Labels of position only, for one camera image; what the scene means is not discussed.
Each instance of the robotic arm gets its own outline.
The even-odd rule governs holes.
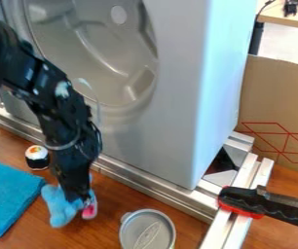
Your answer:
[[[67,76],[34,55],[30,43],[0,21],[0,87],[26,102],[37,116],[53,152],[52,173],[69,201],[90,201],[89,169],[102,150],[91,110]]]

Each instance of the can lid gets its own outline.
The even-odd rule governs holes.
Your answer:
[[[164,213],[142,209],[122,218],[119,237],[124,249],[168,249],[175,240],[175,227]]]

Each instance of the wooden shelf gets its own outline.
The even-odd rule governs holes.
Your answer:
[[[257,13],[267,0],[258,0]],[[260,22],[270,22],[275,24],[281,24],[286,26],[298,27],[298,13],[296,16],[284,17],[283,6],[284,0],[277,0],[270,6],[268,6],[260,15]]]

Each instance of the wooden table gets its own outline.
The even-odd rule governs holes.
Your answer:
[[[28,146],[29,142],[0,129],[1,162],[27,170],[24,151]],[[45,177],[48,182],[56,182],[49,171],[35,174]],[[120,248],[120,218],[126,212],[140,208],[158,209],[170,216],[177,230],[175,248],[198,248],[208,229],[207,224],[96,172],[93,187],[99,202],[99,212],[94,220],[83,221],[77,217],[65,228],[54,230],[49,225],[47,206],[38,197],[0,238],[0,248]],[[269,190],[298,196],[298,172],[275,166]],[[243,248],[298,248],[298,228],[266,217],[253,221]]]
[[[258,11],[264,6],[268,0],[258,0]],[[284,17],[283,6],[285,0],[276,0],[269,5],[260,15],[259,22],[270,22],[286,26],[298,27],[298,12],[296,16],[290,15]]]
[[[24,152],[31,143],[0,129],[0,161],[28,170]],[[50,183],[56,180],[48,170],[35,173]],[[208,225],[146,196],[106,176],[93,173],[93,187],[99,211],[94,220],[75,218],[63,229],[55,230],[49,224],[49,211],[44,200],[37,200],[22,217],[0,238],[5,249],[113,249],[120,248],[118,232],[121,217],[141,208],[160,210],[173,220],[177,239],[175,248],[197,248]]]

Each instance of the white washing machine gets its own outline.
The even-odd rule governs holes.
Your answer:
[[[250,0],[3,0],[0,18],[100,109],[103,154],[194,189],[237,124],[255,9]],[[2,98],[38,124],[24,103]]]

